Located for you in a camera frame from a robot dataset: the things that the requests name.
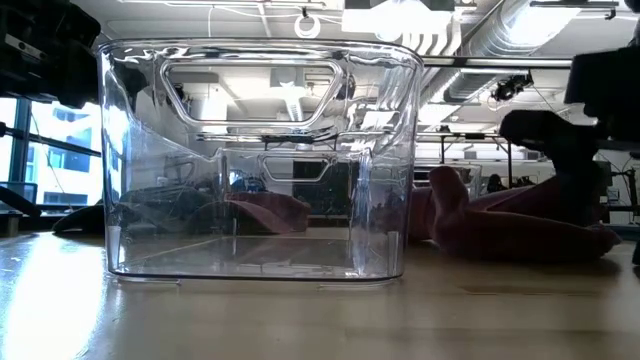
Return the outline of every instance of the cable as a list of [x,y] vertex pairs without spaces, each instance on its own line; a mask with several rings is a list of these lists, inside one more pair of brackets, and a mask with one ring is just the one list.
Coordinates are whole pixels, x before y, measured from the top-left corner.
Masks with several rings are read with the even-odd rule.
[[533,90],[535,90],[538,95],[540,95],[540,97],[542,98],[542,100],[544,101],[545,104],[547,104],[547,106],[549,107],[549,109],[551,109],[551,111],[553,111],[554,113],[556,112],[556,110],[553,108],[553,106],[551,106],[551,104],[549,104],[549,102],[547,101],[547,99],[544,98],[544,96],[542,96],[542,94],[540,93],[540,91],[538,91],[538,88],[536,88],[535,85],[531,85],[531,87],[533,88]]
[[326,21],[326,22],[330,22],[330,23],[332,23],[332,24],[342,25],[342,22],[340,22],[340,21],[335,21],[335,20],[331,20],[330,18],[327,18],[326,16],[318,15],[318,19],[320,19],[320,20],[324,20],[324,21]]
[[[633,17],[633,16],[616,16],[611,20],[627,20],[627,21],[638,21],[637,17]],[[585,15],[585,16],[576,16],[573,18],[573,20],[605,20],[604,17],[602,16],[595,16],[595,15]]]
[[[42,136],[40,136],[40,129],[38,128],[38,121],[36,120],[35,116],[33,116],[33,114],[31,114],[31,122],[33,122],[33,125],[36,126],[36,136],[38,137],[38,140],[40,140],[40,146],[44,145],[44,141],[42,140]],[[58,187],[60,188],[60,192],[62,192],[62,195],[64,195],[64,197],[67,199],[67,205],[69,205],[69,210],[73,211],[73,206],[71,205],[71,199],[67,196],[67,193],[62,188],[62,184],[60,184],[60,180],[58,179],[58,175],[56,174],[55,169],[51,165],[51,159],[49,158],[49,152],[46,151],[44,154],[47,157],[47,165],[49,166],[49,169],[51,169],[51,172],[53,173],[53,177],[56,179],[56,183],[58,184]]]
[[283,15],[256,15],[256,14],[248,14],[242,11],[238,11],[236,9],[225,7],[225,6],[216,6],[216,9],[221,9],[225,11],[229,11],[238,15],[244,15],[248,17],[257,17],[257,18],[288,18],[288,17],[298,17],[300,14],[283,14]]
[[209,37],[211,37],[211,13],[213,12],[214,7],[209,8],[209,15],[207,15],[207,30],[209,30]]

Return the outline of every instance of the table surface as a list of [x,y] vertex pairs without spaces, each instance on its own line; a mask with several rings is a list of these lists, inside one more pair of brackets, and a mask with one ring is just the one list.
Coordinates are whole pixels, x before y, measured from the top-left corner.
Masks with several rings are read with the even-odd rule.
[[102,239],[0,239],[0,359],[637,359],[632,244],[575,266],[409,249],[390,284],[130,283]]

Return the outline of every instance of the clear plastic container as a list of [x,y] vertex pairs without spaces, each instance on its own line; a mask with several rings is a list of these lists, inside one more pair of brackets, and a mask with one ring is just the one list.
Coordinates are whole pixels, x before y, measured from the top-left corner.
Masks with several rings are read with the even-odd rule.
[[469,199],[475,199],[482,192],[482,166],[474,164],[438,164],[433,160],[416,159],[413,173],[413,187],[430,187],[429,172],[440,167],[448,166],[460,176],[460,180],[469,191]]
[[400,276],[423,64],[387,44],[99,50],[109,271]]

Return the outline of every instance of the red fabric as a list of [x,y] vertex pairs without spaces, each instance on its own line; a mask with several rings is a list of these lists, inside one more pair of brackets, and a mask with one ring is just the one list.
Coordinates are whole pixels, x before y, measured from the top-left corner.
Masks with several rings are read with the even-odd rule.
[[269,192],[232,193],[227,195],[226,200],[273,233],[307,229],[311,207],[291,196]]
[[[491,194],[469,202],[455,170],[430,172],[431,189],[412,194],[411,239],[432,238],[448,254],[507,261],[588,261],[620,242],[602,226],[562,222],[557,181]],[[594,223],[601,209],[594,204]]]

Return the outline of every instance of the ductwork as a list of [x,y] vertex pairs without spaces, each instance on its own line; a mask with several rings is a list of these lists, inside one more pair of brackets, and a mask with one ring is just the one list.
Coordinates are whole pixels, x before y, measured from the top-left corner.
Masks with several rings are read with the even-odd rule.
[[[531,0],[503,1],[462,45],[458,55],[529,56],[553,39],[580,12],[576,8],[531,7],[530,3]],[[422,101],[464,103],[492,85],[494,79],[492,74],[443,68],[429,81]]]

